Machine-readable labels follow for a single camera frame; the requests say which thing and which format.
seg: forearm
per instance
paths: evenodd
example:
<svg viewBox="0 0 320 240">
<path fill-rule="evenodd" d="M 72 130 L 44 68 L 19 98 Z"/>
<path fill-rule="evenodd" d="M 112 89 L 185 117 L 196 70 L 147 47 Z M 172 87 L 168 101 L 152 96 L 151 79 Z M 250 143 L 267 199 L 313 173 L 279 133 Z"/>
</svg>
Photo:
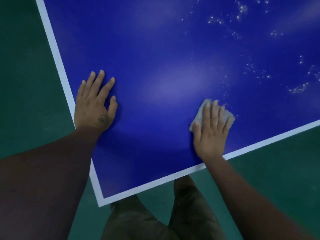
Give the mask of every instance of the forearm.
<svg viewBox="0 0 320 240">
<path fill-rule="evenodd" d="M 0 238 L 66 239 L 100 134 L 76 129 L 55 142 L 0 160 Z"/>
<path fill-rule="evenodd" d="M 244 239 L 309 238 L 222 157 L 208 160 L 206 166 Z"/>
</svg>

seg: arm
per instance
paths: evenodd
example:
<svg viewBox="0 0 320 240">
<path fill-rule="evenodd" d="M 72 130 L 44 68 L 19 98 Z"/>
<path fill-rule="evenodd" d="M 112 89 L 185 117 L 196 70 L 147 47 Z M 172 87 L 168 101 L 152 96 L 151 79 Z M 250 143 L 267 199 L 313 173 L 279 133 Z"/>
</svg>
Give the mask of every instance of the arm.
<svg viewBox="0 0 320 240">
<path fill-rule="evenodd" d="M 89 175 L 91 155 L 111 125 L 111 79 L 99 92 L 104 72 L 82 81 L 75 131 L 50 144 L 0 160 L 0 239 L 67 239 Z"/>
<path fill-rule="evenodd" d="M 222 117 L 224 106 L 214 101 L 212 110 L 203 111 L 202 131 L 194 124 L 194 148 L 207 166 L 223 200 L 244 239 L 312 239 L 265 197 L 251 187 L 222 157 L 225 141 L 233 122 Z"/>
</svg>

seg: hand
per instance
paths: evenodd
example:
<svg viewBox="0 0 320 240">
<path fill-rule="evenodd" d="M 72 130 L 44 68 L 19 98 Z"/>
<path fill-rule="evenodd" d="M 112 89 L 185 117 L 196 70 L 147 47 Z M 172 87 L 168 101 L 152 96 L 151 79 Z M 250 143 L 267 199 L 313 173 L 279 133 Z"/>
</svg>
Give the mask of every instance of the hand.
<svg viewBox="0 0 320 240">
<path fill-rule="evenodd" d="M 118 107 L 115 96 L 111 97 L 108 110 L 104 106 L 115 79 L 112 77 L 99 92 L 104 71 L 100 70 L 96 80 L 94 80 L 95 77 L 95 72 L 91 72 L 87 82 L 83 80 L 79 87 L 74 110 L 74 125 L 76 128 L 80 126 L 94 127 L 102 133 L 110 127 Z"/>
<path fill-rule="evenodd" d="M 211 113 L 210 107 L 211 104 L 208 103 L 203 110 L 202 131 L 199 122 L 193 125 L 194 149 L 204 163 L 222 156 L 229 129 L 234 121 L 234 117 L 229 117 L 223 122 L 225 107 L 220 107 L 219 111 L 217 100 L 213 102 Z"/>
</svg>

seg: finger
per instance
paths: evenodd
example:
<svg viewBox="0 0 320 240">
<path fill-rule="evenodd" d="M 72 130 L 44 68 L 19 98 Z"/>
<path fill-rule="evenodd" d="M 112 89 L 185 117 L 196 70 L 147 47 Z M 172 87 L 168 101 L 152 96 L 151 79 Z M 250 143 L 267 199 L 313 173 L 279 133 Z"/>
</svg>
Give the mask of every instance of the finger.
<svg viewBox="0 0 320 240">
<path fill-rule="evenodd" d="M 228 133 L 229 133 L 229 129 L 231 127 L 231 125 L 233 124 L 235 118 L 232 116 L 232 117 L 229 117 L 227 120 L 226 120 L 226 124 L 224 125 L 223 127 L 223 131 L 222 133 L 225 135 L 225 137 L 228 136 Z"/>
<path fill-rule="evenodd" d="M 217 126 L 217 130 L 219 132 L 222 132 L 223 127 L 225 125 L 225 122 L 223 121 L 224 110 L 225 110 L 224 106 L 221 106 L 219 109 L 218 126 Z"/>
<path fill-rule="evenodd" d="M 218 116 L 219 116 L 218 100 L 215 100 L 213 102 L 213 106 L 212 106 L 212 110 L 211 110 L 211 119 L 210 119 L 211 129 L 213 129 L 213 130 L 217 129 Z"/>
<path fill-rule="evenodd" d="M 207 103 L 206 107 L 203 110 L 202 115 L 202 133 L 209 134 L 210 133 L 210 103 Z"/>
<path fill-rule="evenodd" d="M 101 100 L 103 103 L 106 101 L 106 98 L 111 90 L 111 88 L 113 87 L 115 83 L 115 78 L 112 77 L 110 79 L 110 81 L 108 81 L 108 83 L 106 85 L 103 86 L 103 88 L 101 88 L 101 91 L 99 92 L 97 98 L 99 100 Z"/>
<path fill-rule="evenodd" d="M 78 89 L 78 95 L 77 95 L 76 101 L 78 101 L 80 98 L 82 98 L 82 94 L 83 94 L 83 90 L 85 88 L 85 85 L 86 85 L 86 81 L 82 80 L 81 85 Z"/>
<path fill-rule="evenodd" d="M 89 92 L 89 96 L 95 98 L 99 92 L 100 86 L 102 84 L 104 78 L 104 71 L 100 70 L 96 80 L 94 81 L 94 83 L 91 86 L 90 92 Z"/>
<path fill-rule="evenodd" d="M 193 130 L 193 142 L 199 142 L 201 140 L 201 127 L 198 121 L 194 122 L 192 125 Z"/>
<path fill-rule="evenodd" d="M 95 77 L 96 77 L 96 73 L 91 72 L 83 90 L 83 95 L 82 95 L 83 97 L 86 98 L 89 95 L 89 92 Z"/>
<path fill-rule="evenodd" d="M 108 116 L 112 120 L 115 118 L 117 108 L 118 108 L 118 103 L 116 101 L 116 97 L 112 96 L 111 99 L 110 99 L 110 105 L 109 105 L 109 108 L 108 108 Z"/>
</svg>

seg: blue table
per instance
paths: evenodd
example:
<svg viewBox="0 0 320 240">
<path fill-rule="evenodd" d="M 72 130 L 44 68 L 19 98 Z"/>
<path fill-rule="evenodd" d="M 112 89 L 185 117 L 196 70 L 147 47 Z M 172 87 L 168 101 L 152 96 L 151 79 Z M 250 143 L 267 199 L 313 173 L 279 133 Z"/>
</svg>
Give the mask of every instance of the blue table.
<svg viewBox="0 0 320 240">
<path fill-rule="evenodd" d="M 206 98 L 236 115 L 226 159 L 320 124 L 319 0 L 36 1 L 72 116 L 92 70 L 116 78 L 99 206 L 205 167 L 188 128 Z"/>
</svg>

